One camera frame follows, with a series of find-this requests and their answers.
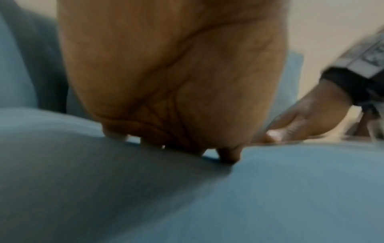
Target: fingernail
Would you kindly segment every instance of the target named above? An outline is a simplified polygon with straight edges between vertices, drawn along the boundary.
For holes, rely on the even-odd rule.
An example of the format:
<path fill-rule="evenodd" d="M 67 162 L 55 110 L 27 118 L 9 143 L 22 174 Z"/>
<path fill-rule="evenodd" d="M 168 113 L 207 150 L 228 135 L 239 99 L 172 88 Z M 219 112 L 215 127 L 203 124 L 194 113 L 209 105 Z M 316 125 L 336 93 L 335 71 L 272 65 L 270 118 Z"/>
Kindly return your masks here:
<path fill-rule="evenodd" d="M 269 130 L 267 131 L 267 135 L 272 138 L 275 142 L 282 142 L 283 141 L 283 134 L 276 130 Z"/>

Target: black sleeve cuff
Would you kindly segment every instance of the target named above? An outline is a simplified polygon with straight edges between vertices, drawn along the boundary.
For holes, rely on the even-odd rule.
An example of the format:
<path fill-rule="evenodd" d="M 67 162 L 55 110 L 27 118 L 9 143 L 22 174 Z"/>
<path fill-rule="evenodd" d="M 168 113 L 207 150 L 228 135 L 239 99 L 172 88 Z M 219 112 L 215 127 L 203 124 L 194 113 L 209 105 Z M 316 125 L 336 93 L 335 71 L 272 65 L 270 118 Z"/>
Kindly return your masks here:
<path fill-rule="evenodd" d="M 353 105 L 361 106 L 370 101 L 368 88 L 374 81 L 364 78 L 345 68 L 330 68 L 321 75 L 320 80 L 328 80 L 343 89 L 351 98 Z"/>

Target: hand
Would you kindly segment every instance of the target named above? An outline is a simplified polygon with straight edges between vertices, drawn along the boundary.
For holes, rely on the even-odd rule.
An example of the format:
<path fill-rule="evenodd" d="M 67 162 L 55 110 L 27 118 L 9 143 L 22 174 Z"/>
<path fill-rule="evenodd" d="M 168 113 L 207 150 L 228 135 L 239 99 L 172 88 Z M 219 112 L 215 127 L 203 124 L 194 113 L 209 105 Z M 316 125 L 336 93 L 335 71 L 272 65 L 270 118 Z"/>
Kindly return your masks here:
<path fill-rule="evenodd" d="M 59 0 L 71 84 L 105 135 L 233 163 L 286 53 L 284 0 Z"/>
<path fill-rule="evenodd" d="M 324 134 L 344 119 L 351 106 L 352 101 L 345 91 L 330 81 L 322 80 L 268 126 L 261 142 L 302 141 Z"/>

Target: beige wall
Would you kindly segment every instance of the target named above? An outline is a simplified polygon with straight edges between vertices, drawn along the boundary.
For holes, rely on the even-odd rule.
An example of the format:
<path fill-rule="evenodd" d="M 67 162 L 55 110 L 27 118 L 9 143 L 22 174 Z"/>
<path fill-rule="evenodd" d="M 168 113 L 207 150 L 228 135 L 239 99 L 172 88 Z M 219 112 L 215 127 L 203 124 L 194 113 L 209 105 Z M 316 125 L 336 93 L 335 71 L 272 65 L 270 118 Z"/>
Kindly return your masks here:
<path fill-rule="evenodd" d="M 16 1 L 43 14 L 56 15 L 54 0 Z M 300 96 L 317 83 L 324 66 L 349 45 L 384 24 L 384 0 L 291 1 L 290 47 L 304 54 Z M 356 113 L 354 109 L 349 119 Z"/>

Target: person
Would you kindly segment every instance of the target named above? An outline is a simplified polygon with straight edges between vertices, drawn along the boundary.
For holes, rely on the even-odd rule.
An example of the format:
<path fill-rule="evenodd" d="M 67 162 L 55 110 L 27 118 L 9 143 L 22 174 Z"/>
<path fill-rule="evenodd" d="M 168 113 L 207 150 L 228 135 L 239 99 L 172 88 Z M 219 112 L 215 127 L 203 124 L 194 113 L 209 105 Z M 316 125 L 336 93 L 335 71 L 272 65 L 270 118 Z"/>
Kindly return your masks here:
<path fill-rule="evenodd" d="M 319 84 L 277 117 L 260 141 L 302 141 L 322 135 L 335 128 L 352 105 L 361 106 L 362 115 L 347 133 L 369 136 L 369 122 L 380 118 L 374 103 L 383 101 L 384 28 L 364 38 L 327 68 Z M 382 139 L 382 129 L 374 133 L 374 137 Z"/>
<path fill-rule="evenodd" d="M 71 84 L 106 136 L 240 159 L 268 115 L 285 0 L 58 1 Z"/>

